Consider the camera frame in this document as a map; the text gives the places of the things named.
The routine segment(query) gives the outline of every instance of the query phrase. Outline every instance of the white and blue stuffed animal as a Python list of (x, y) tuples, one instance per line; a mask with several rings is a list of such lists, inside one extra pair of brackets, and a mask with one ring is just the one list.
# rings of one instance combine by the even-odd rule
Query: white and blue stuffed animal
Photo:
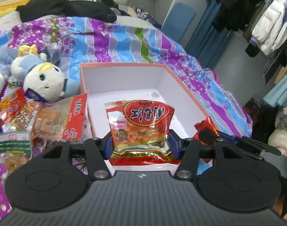
[(23, 82), (25, 96), (38, 102), (56, 102), (77, 95), (78, 82), (65, 78), (59, 67), (46, 62), (46, 56), (37, 56), (36, 45), (21, 46), (11, 65), (12, 75)]

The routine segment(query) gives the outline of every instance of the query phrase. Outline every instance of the green stripe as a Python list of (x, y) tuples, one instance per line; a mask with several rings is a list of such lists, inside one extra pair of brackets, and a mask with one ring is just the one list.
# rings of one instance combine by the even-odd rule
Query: green stripe
[(154, 63), (154, 62), (148, 57), (149, 49), (148, 49), (147, 45), (146, 45), (145, 42), (144, 42), (144, 38), (143, 38), (142, 31), (143, 31), (143, 28), (137, 28), (137, 29), (135, 30), (135, 35), (138, 37), (139, 40), (142, 41), (140, 54), (141, 54), (141, 56), (142, 56), (146, 61), (148, 61), (149, 63)]

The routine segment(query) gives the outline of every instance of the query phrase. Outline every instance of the plush toy beak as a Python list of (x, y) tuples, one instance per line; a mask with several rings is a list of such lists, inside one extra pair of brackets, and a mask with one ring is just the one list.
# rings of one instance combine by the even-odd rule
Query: plush toy beak
[(52, 68), (53, 68), (53, 64), (47, 62), (47, 63), (40, 64), (40, 67), (39, 67), (38, 70), (39, 70), (40, 73), (43, 73), (43, 72), (46, 72), (46, 71), (48, 71), (48, 70), (50, 70)]

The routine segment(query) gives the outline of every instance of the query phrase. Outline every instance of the white puffer jacket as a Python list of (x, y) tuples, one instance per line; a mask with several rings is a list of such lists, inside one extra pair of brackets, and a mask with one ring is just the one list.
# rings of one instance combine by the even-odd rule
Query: white puffer jacket
[(262, 15), (254, 30), (252, 36), (258, 47), (265, 55), (271, 52), (271, 48), (283, 26), (283, 19), (287, 13), (287, 0), (273, 0)]

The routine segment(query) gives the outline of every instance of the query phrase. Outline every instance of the pink-edged box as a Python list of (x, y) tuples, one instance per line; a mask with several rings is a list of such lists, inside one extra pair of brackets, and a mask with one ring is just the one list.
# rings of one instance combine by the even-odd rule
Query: pink-edged box
[(193, 137), (194, 125), (209, 115), (191, 91), (167, 67), (149, 63), (84, 63), (81, 93), (88, 93), (88, 114), (94, 137), (110, 132), (105, 104), (146, 99), (175, 108), (170, 129), (181, 138)]

